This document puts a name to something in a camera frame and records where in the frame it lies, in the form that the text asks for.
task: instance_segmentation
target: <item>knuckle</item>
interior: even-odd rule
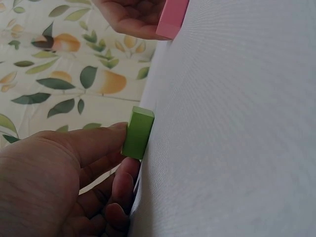
[[[53,140],[53,138],[56,136],[57,132],[55,131],[41,131],[34,134],[37,138],[45,138],[49,140]]]

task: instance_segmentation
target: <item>leaf print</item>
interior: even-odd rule
[[[102,54],[95,53],[94,56],[97,56],[98,58],[105,58],[106,59],[106,57],[104,55],[102,55]]]
[[[91,39],[92,43],[96,43],[98,41],[97,33],[95,32],[95,30],[93,30],[91,33]]]
[[[125,36],[124,37],[124,44],[126,47],[132,48],[136,45],[136,43],[137,43],[137,38],[135,38],[133,36]]]
[[[83,28],[84,30],[88,30],[88,26],[87,26],[87,24],[84,22],[84,21],[80,21],[79,22],[79,25],[81,26],[81,28]]]
[[[0,126],[17,133],[14,123],[5,115],[0,114]]]
[[[14,63],[14,65],[17,66],[17,67],[22,67],[23,68],[23,67],[32,66],[32,65],[34,65],[34,63],[31,62],[31,61],[20,61],[20,62]]]
[[[101,127],[100,123],[89,123],[86,126],[84,126],[83,129],[90,130],[90,129],[100,128],[100,127]]]
[[[54,45],[54,38],[52,36],[40,36],[31,42],[37,48],[49,48],[51,49]]]
[[[20,141],[20,139],[18,139],[18,138],[16,138],[16,137],[9,136],[9,135],[2,135],[2,136],[3,136],[3,137],[5,138],[5,140],[7,140],[10,144]]]
[[[39,53],[33,54],[32,55],[35,58],[53,58],[57,57],[55,53],[49,52],[49,51],[41,51]]]
[[[3,85],[1,87],[1,92],[8,92],[11,88],[15,87],[16,86],[16,83],[15,84],[9,84],[9,85]]]
[[[84,109],[84,101],[82,99],[79,100],[78,102],[78,112],[81,115]]]
[[[15,8],[13,9],[13,11],[14,11],[15,13],[24,13],[24,12],[25,12],[25,9],[24,9],[23,7],[21,7],[21,6],[18,6],[18,7],[15,7]]]
[[[112,69],[112,68],[114,68],[114,67],[119,63],[119,59],[114,59],[114,60],[112,60],[112,61],[110,61],[110,62],[107,62],[107,61],[105,61],[105,60],[100,59],[100,62],[101,62],[104,66],[106,66],[107,68]]]
[[[15,22],[16,22],[16,19],[10,20],[9,23],[8,23],[8,25],[7,25],[7,27],[13,26],[13,24],[14,24]]]
[[[43,86],[56,90],[70,90],[75,88],[75,86],[69,82],[57,78],[45,78],[36,81]]]
[[[47,93],[36,93],[33,95],[22,95],[19,98],[12,100],[12,102],[21,105],[39,104],[46,101],[51,95]]]
[[[107,60],[112,60],[112,59],[114,59],[114,57],[112,56],[112,52],[111,52],[110,49],[108,49],[107,53],[105,54],[105,58],[106,58]]]
[[[90,35],[87,35],[87,34],[82,35],[82,37],[83,37],[86,41],[89,41],[90,43],[94,43],[93,41],[95,41]]]
[[[0,12],[6,11],[6,7],[3,3],[0,3]]]
[[[106,47],[106,44],[105,44],[104,39],[100,40],[99,46],[100,46],[100,47]]]
[[[96,74],[97,74],[97,70],[98,70],[97,68],[88,66],[88,67],[85,67],[83,71],[81,72],[80,81],[81,81],[82,86],[85,89],[88,89],[93,85]]]
[[[49,112],[47,115],[47,118],[50,118],[54,115],[58,115],[58,114],[67,114],[69,113],[75,106],[75,100],[74,99],[70,99],[70,100],[66,100],[63,102],[58,103],[57,105],[55,105]]]
[[[69,126],[65,125],[60,127],[59,129],[56,130],[56,132],[68,132],[69,131]]]
[[[15,79],[17,73],[18,73],[17,71],[9,73],[8,75],[6,75],[0,80],[0,83],[3,83],[3,84],[10,83],[11,81]]]
[[[146,78],[148,76],[148,72],[149,72],[149,67],[142,68],[141,70],[139,70],[137,79],[141,80],[141,79]]]
[[[12,41],[9,42],[8,44],[9,44],[9,45],[14,45],[14,48],[15,48],[16,50],[18,50],[18,49],[20,48],[21,42],[18,41],[18,40],[12,40]]]
[[[48,15],[49,17],[57,17],[62,14],[64,14],[70,7],[68,5],[61,5],[53,9],[50,14]]]
[[[45,63],[43,65],[39,65],[37,67],[34,67],[34,68],[31,68],[31,69],[28,69],[25,73],[26,74],[36,74],[36,73],[40,73],[42,71],[45,71],[46,69],[50,68],[51,66],[53,66],[55,64],[55,62],[57,61],[58,59],[55,59],[49,63]]]
[[[115,41],[115,47],[118,49],[118,50],[120,50],[120,51],[122,51],[122,52],[125,52],[125,49],[124,49],[124,47],[123,47],[123,45],[119,42],[119,41]]]
[[[97,51],[97,52],[102,52],[105,49],[104,46],[103,47],[98,46],[98,45],[96,45],[94,43],[90,43],[90,42],[86,43],[86,45],[88,45],[90,48],[92,48],[94,51]]]
[[[17,4],[19,4],[22,0],[14,0],[13,1],[13,7],[15,7]]]
[[[65,0],[65,1],[71,2],[71,3],[83,3],[83,4],[91,5],[91,2],[89,0]]]
[[[135,50],[136,53],[142,53],[146,50],[146,43],[143,41]]]
[[[50,37],[52,37],[53,36],[53,24],[54,24],[54,22],[53,23],[51,23],[50,25],[49,25],[49,27],[47,27],[44,31],[43,31],[43,36],[50,36]]]
[[[85,9],[75,11],[71,13],[69,16],[67,16],[65,18],[65,21],[77,21],[80,18],[82,18],[88,11],[90,11],[90,8],[85,8]]]

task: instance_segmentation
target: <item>pink block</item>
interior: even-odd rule
[[[188,4],[189,0],[167,0],[156,34],[173,40],[181,29]]]

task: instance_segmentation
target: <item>finger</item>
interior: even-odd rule
[[[147,40],[166,40],[156,34],[157,25],[148,25],[141,20],[131,18],[121,4],[105,2],[100,4],[99,8],[116,32]]]
[[[97,214],[96,216],[92,217],[90,221],[95,228],[95,235],[99,236],[102,233],[104,233],[105,228],[107,226],[107,221],[105,220],[103,215]]]
[[[64,236],[88,236],[95,232],[94,225],[86,217],[69,218],[63,230]]]
[[[102,157],[101,159],[81,169],[80,189],[91,184],[102,174],[118,166],[124,158],[125,156],[121,155],[120,152],[115,152],[105,157]]]
[[[128,173],[130,174],[130,176],[132,176],[133,181],[135,183],[138,177],[139,169],[140,169],[140,162],[131,157],[127,157],[124,159],[122,164],[116,170],[116,174]]]
[[[120,150],[126,137],[127,123],[92,130],[76,130],[68,133],[42,133],[41,139],[62,146],[77,160],[81,168],[97,161],[100,157]]]
[[[112,203],[107,206],[106,216],[108,217],[108,225],[112,227],[111,229],[107,228],[107,233],[109,231],[124,233],[128,230],[129,217],[124,213],[124,210],[118,203]]]
[[[91,218],[101,211],[109,202],[112,194],[113,180],[114,174],[110,175],[88,192],[79,195],[73,208],[72,216],[86,216]]]
[[[75,204],[72,216],[85,215],[88,218],[91,218],[96,213],[104,208],[107,203],[112,203],[109,201],[110,196],[112,195],[112,186],[114,181],[114,176],[119,175],[122,172],[128,173],[134,180],[137,179],[137,175],[140,168],[140,162],[132,158],[126,158],[123,160],[119,166],[116,175],[110,175],[106,180],[89,190],[88,192],[81,194],[77,203]]]
[[[117,202],[126,212],[126,214],[128,214],[129,209],[133,203],[133,190],[134,181],[133,177],[130,174],[116,174],[113,181],[112,196],[110,202]]]

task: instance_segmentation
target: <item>fingernail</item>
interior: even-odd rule
[[[111,127],[115,127],[117,129],[123,129],[127,127],[127,123],[126,122],[118,122],[113,124]]]

